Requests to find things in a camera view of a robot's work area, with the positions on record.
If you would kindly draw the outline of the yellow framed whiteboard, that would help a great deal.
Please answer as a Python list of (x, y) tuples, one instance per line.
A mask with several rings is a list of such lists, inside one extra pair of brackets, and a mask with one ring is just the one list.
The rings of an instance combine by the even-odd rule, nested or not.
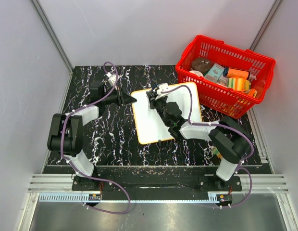
[[(174, 84), (168, 87), (175, 90), (167, 95), (167, 102), (176, 102), (179, 109), (182, 111), (182, 117), (187, 119), (190, 108), (192, 108), (191, 121), (201, 122), (201, 106), (198, 99), (198, 90), (195, 82), (185, 82), (181, 84)], [(132, 104), (133, 115), (135, 119), (138, 142), (140, 144), (150, 144), (158, 141), (172, 140), (173, 137), (168, 132), (166, 127), (155, 109), (149, 108), (149, 100), (146, 92), (150, 89), (138, 90), (131, 93), (131, 96), (136, 98), (136, 102)]]

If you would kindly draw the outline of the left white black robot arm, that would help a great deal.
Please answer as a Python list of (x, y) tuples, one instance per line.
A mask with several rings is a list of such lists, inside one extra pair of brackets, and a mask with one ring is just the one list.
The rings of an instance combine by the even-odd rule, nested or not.
[(74, 168), (76, 175), (84, 177), (82, 184), (88, 190), (98, 188), (99, 178), (93, 163), (83, 151), (83, 127), (101, 118), (110, 104), (125, 106), (135, 102), (137, 99), (125, 93), (121, 87), (108, 88), (101, 81), (95, 81), (89, 86), (86, 105), (73, 113), (53, 115), (47, 147), (59, 153)]

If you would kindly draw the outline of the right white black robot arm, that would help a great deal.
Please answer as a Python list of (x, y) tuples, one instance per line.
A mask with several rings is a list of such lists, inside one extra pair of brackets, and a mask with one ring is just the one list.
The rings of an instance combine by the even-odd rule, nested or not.
[(245, 154), (253, 154), (254, 147), (248, 134), (230, 117), (214, 122), (192, 122), (182, 117), (176, 102), (168, 102), (166, 96), (146, 92), (151, 110), (156, 110), (168, 132), (175, 139), (199, 139), (211, 141), (222, 156), (214, 178), (214, 186), (220, 191), (231, 185), (231, 177), (238, 171)]

